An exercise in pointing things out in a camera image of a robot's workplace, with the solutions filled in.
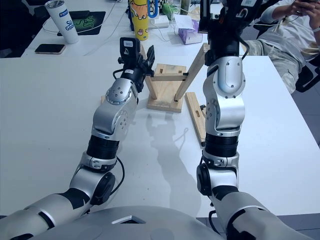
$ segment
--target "white desk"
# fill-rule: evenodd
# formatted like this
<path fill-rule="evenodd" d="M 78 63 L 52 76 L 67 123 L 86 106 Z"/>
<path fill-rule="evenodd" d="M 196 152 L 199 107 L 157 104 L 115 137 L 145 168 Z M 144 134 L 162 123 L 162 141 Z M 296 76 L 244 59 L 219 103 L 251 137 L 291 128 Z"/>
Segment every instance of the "white desk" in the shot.
<path fill-rule="evenodd" d="M 189 67 L 195 55 L 168 57 L 156 49 L 155 63 Z M 100 96 L 119 68 L 116 58 L 0 59 L 0 215 L 68 188 L 87 149 Z M 276 215 L 319 213 L 316 141 L 268 57 L 247 56 L 243 70 L 246 117 L 238 146 L 239 189 Z M 205 76 L 203 67 L 189 88 L 201 104 Z M 210 202 L 196 184 L 201 149 L 187 106 L 179 114 L 146 109 L 148 94 L 145 87 L 119 148 L 125 180 L 100 207 L 155 205 L 206 217 Z M 113 172 L 119 180 L 118 164 Z"/>

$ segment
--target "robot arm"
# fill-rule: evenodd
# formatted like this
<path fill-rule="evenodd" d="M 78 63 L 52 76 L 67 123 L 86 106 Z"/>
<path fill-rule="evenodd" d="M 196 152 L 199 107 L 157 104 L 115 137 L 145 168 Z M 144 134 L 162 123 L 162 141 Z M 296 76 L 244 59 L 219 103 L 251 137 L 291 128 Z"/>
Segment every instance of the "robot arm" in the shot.
<path fill-rule="evenodd" d="M 0 219 L 1 240 L 29 239 L 71 222 L 88 213 L 92 206 L 108 200 L 115 184 L 110 171 L 117 163 L 119 142 L 134 118 L 146 75 L 153 75 L 151 68 L 155 60 L 153 46 L 147 52 L 147 60 L 143 60 L 140 42 L 135 38 L 121 38 L 120 52 L 118 62 L 124 64 L 123 72 L 94 113 L 88 148 L 82 154 L 69 189 Z"/>
<path fill-rule="evenodd" d="M 209 1 L 201 0 L 199 31 L 208 33 L 210 50 L 203 84 L 206 98 L 205 148 L 197 168 L 198 190 L 213 203 L 228 240 L 307 240 L 286 226 L 254 197 L 239 192 L 238 136 L 245 118 L 245 76 L 239 57 L 240 34 L 255 16 L 261 0 L 224 0 L 218 20 Z"/>

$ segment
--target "person's leg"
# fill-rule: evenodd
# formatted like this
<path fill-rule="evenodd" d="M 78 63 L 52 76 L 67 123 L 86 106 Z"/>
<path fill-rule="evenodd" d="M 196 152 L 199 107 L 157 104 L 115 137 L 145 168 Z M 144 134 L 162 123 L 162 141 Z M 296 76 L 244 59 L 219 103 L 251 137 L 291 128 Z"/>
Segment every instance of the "person's leg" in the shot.
<path fill-rule="evenodd" d="M 265 56 L 264 46 L 260 40 L 247 40 L 245 42 L 249 45 L 248 55 Z"/>
<path fill-rule="evenodd" d="M 299 78 L 302 65 L 286 52 L 275 47 L 268 53 L 274 67 L 279 73 L 286 88 L 292 94 L 296 90 L 296 82 Z"/>

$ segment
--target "black mouse pad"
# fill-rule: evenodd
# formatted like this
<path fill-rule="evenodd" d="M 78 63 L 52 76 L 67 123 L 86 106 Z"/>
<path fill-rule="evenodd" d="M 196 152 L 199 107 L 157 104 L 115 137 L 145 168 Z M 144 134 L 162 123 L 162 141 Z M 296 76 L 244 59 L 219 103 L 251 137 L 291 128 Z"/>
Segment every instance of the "black mouse pad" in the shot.
<path fill-rule="evenodd" d="M 106 15 L 105 11 L 91 11 L 89 15 L 86 18 L 77 18 L 77 19 L 72 19 L 73 24 L 75 26 L 75 29 L 78 33 L 78 35 L 97 35 L 100 33 L 101 26 L 104 17 Z"/>

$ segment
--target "cartoon character print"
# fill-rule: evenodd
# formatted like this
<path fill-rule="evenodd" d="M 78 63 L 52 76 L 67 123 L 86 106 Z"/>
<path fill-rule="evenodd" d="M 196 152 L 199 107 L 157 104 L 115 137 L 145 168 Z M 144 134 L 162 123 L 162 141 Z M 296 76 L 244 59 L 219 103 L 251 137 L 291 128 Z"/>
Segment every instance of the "cartoon character print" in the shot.
<path fill-rule="evenodd" d="M 148 5 L 137 5 L 134 0 L 130 2 L 131 11 L 133 14 L 138 17 L 139 20 L 146 19 L 148 16 Z"/>
<path fill-rule="evenodd" d="M 138 35 L 142 36 L 142 34 L 144 34 L 144 31 L 142 29 L 139 29 Z"/>

